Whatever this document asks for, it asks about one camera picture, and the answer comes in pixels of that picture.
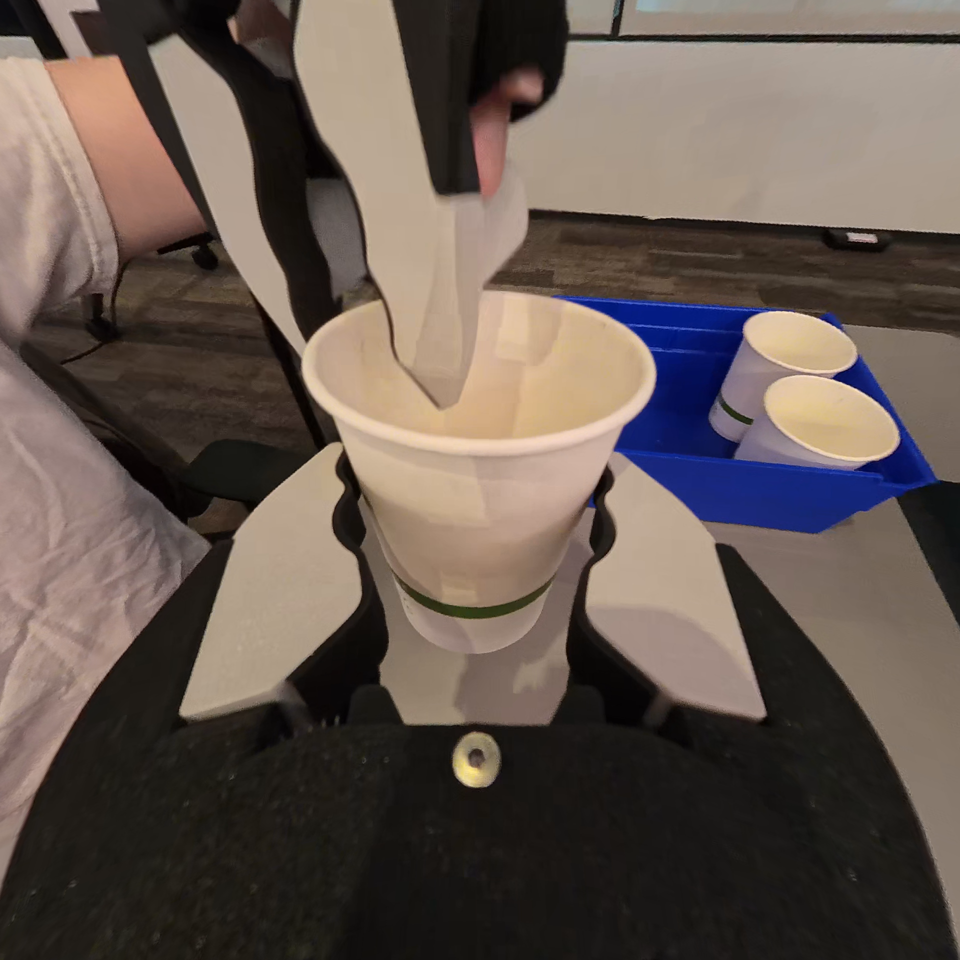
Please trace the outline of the black flat mat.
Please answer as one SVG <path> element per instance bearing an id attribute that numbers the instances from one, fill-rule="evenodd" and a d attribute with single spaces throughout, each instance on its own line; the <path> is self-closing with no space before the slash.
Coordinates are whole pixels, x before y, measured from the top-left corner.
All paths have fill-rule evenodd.
<path id="1" fill-rule="evenodd" d="M 898 498 L 918 547 L 959 622 L 959 483 L 937 482 Z"/>

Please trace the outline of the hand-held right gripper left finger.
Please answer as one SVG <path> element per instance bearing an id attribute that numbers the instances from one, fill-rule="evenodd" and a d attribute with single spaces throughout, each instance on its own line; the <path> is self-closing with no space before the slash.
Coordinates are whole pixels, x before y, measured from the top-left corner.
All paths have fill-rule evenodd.
<path id="1" fill-rule="evenodd" d="M 300 703 L 332 724 L 356 690 L 380 684 L 388 626 L 366 534 L 342 447 L 321 450 L 252 511 L 234 535 L 183 720 Z"/>

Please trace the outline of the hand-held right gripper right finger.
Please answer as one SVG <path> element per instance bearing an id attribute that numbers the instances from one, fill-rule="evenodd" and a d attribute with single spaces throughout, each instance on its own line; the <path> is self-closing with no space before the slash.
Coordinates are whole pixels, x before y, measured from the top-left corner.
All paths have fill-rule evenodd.
<path id="1" fill-rule="evenodd" d="M 675 708 L 764 720 L 713 535 L 623 455 L 610 457 L 594 506 L 567 635 L 571 681 L 597 690 L 614 724 L 664 724 Z"/>

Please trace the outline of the blue plastic bin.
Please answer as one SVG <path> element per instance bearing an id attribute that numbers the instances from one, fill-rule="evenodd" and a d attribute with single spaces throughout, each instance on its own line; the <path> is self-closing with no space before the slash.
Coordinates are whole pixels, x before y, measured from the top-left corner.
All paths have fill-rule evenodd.
<path id="1" fill-rule="evenodd" d="M 837 380 L 891 414 L 900 437 L 891 456 L 856 471 L 738 461 L 737 446 L 717 434 L 708 418 L 742 329 L 756 309 L 576 295 L 566 299 L 627 326 L 651 350 L 654 393 L 623 428 L 615 449 L 703 522 L 820 534 L 938 482 L 861 358 Z"/>

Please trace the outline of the person's left forearm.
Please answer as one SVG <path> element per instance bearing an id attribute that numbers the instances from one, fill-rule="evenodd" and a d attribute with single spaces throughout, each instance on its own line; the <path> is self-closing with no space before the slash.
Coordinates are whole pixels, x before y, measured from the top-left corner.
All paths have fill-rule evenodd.
<path id="1" fill-rule="evenodd" d="M 120 60 L 81 57 L 44 66 L 101 190 L 120 262 L 204 234 L 204 217 Z"/>

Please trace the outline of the black chair base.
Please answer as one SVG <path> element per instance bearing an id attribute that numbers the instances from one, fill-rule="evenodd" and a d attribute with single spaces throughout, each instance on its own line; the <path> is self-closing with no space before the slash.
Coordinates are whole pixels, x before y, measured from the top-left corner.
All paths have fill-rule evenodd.
<path id="1" fill-rule="evenodd" d="M 200 270 L 212 272 L 220 263 L 218 255 L 212 248 L 216 241 L 217 238 L 212 233 L 198 233 L 161 246 L 153 255 L 166 257 L 186 251 Z M 116 318 L 116 301 L 121 283 L 131 263 L 131 260 L 127 260 L 121 264 L 108 294 L 90 294 L 85 299 L 87 312 L 83 328 L 92 337 L 94 346 L 97 348 L 114 343 L 121 337 L 121 329 Z"/>

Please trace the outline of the white paper cup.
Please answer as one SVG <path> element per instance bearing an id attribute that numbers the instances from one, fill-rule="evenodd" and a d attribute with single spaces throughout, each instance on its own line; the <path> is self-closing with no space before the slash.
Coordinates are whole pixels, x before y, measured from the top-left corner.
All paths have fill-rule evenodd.
<path id="1" fill-rule="evenodd" d="M 791 375 L 771 384 L 733 454 L 737 461 L 854 472 L 900 447 L 894 416 L 834 378 Z"/>
<path id="2" fill-rule="evenodd" d="M 473 362 L 441 411 L 401 367 L 386 308 L 331 319 L 301 371 L 332 417 L 409 622 L 461 654 L 536 624 L 622 429 L 656 386 L 624 322 L 564 298 L 482 295 Z"/>
<path id="3" fill-rule="evenodd" d="M 858 360 L 858 349 L 835 324 L 793 311 L 748 318 L 742 339 L 709 412 L 719 436 L 740 443 L 761 414 L 767 389 L 791 376 L 835 378 Z"/>

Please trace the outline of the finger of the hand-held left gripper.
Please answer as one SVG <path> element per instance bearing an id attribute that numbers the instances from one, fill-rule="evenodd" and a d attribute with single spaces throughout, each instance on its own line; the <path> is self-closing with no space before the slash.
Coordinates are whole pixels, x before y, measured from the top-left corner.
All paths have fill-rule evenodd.
<path id="1" fill-rule="evenodd" d="M 208 220 L 296 355 L 334 315 L 310 221 L 306 139 L 294 90 L 230 36 L 196 50 L 169 36 L 150 64 L 195 172 Z"/>
<path id="2" fill-rule="evenodd" d="M 492 197 L 479 188 L 479 2 L 299 2 L 294 20 L 296 78 L 353 194 L 393 353 L 448 409 L 474 361 L 482 291 L 529 224 L 516 172 Z"/>

